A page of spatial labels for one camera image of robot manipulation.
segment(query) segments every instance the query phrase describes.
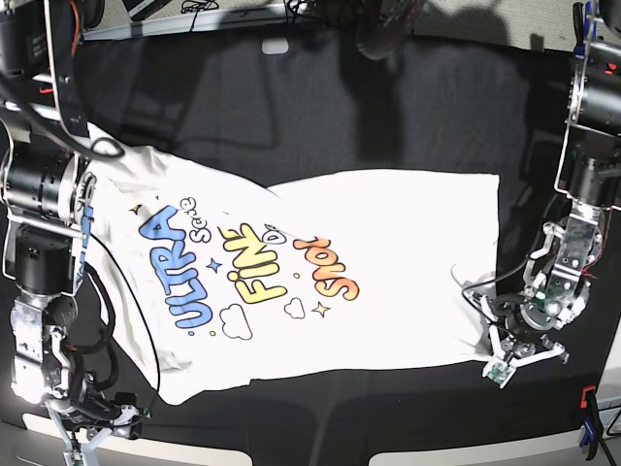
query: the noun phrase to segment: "orange lettering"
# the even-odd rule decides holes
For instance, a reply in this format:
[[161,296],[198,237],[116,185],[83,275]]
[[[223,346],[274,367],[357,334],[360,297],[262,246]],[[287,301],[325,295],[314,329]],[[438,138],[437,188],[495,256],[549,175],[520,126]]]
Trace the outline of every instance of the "orange lettering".
[[332,265],[339,258],[332,251],[324,248],[310,248],[304,257],[308,262],[314,265]]
[[295,240],[293,242],[293,247],[296,250],[305,250],[306,248],[327,248],[330,246],[330,240],[324,240],[323,238],[315,238],[314,241],[306,242],[302,240]]
[[333,264],[333,265],[324,265],[323,267],[319,267],[312,273],[312,279],[316,282],[321,282],[322,280],[332,280],[339,279],[341,276],[337,275],[337,272],[344,272],[345,266],[341,263]]
[[346,288],[346,292],[343,294],[343,298],[347,301],[352,301],[356,299],[358,296],[358,285],[348,279],[338,279],[334,280],[330,285],[326,284],[326,282],[317,282],[314,284],[314,287],[319,293],[323,296],[327,296],[329,298],[336,296],[339,294],[343,288]]

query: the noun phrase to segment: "black tablecloth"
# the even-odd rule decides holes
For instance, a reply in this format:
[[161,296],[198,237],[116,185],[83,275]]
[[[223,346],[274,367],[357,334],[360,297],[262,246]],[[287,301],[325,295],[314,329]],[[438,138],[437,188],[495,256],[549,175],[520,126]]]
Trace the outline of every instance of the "black tablecloth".
[[[265,186],[365,168],[497,173],[498,269],[523,257],[551,195],[568,55],[419,38],[393,59],[372,62],[349,35],[308,30],[288,31],[287,54],[261,52],[264,37],[284,33],[263,28],[88,45],[77,56],[82,100],[93,122],[127,144],[151,144]],[[618,223],[616,216],[592,269],[598,279],[587,311],[558,335],[572,354],[566,366],[549,360],[521,369],[504,390],[482,379],[475,362],[258,381],[177,407],[160,403],[145,436],[243,450],[257,466],[347,466],[382,451],[575,429],[582,387],[598,382],[619,320]],[[442,244],[429,247],[441,254]],[[9,388],[15,288],[6,280],[0,287],[0,418],[20,424],[24,411],[41,411]],[[85,287],[79,302],[78,326],[95,338],[92,290]],[[103,356],[90,363],[107,370]],[[138,391],[143,405],[152,393],[124,354],[117,389]]]

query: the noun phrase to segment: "white t-shirt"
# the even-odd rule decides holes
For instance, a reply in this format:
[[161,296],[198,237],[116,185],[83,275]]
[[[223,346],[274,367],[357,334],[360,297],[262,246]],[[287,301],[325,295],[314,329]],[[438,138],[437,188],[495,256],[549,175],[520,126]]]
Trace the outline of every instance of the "white t-shirt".
[[[169,404],[253,379],[488,358],[452,272],[495,269],[495,175],[369,170],[266,189],[152,148],[89,170],[92,232],[140,302]],[[93,240],[86,260],[115,339],[155,385],[127,285]]]

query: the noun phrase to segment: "red clip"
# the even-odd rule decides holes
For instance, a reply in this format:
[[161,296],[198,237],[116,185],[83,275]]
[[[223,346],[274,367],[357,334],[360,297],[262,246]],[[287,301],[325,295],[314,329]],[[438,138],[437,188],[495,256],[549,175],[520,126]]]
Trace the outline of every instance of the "red clip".
[[582,388],[582,399],[580,400],[580,408],[582,410],[586,409],[586,394],[589,391],[595,391],[596,389],[597,387],[594,385],[589,385],[589,386],[585,386],[584,388]]

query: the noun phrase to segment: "star graphic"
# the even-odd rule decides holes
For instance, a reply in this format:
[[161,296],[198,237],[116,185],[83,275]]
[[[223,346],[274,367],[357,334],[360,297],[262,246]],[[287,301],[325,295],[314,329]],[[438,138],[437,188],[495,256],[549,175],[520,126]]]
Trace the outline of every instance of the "star graphic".
[[318,306],[316,308],[314,308],[312,311],[314,313],[320,313],[322,317],[326,317],[326,311],[329,311],[331,308],[326,308],[324,306],[321,306],[321,303],[317,303]]
[[218,264],[217,262],[215,262],[215,261],[212,259],[212,263],[211,263],[210,265],[208,265],[208,267],[209,267],[210,269],[213,269],[213,271],[217,273],[217,268],[218,268],[220,265],[222,265],[222,264]]

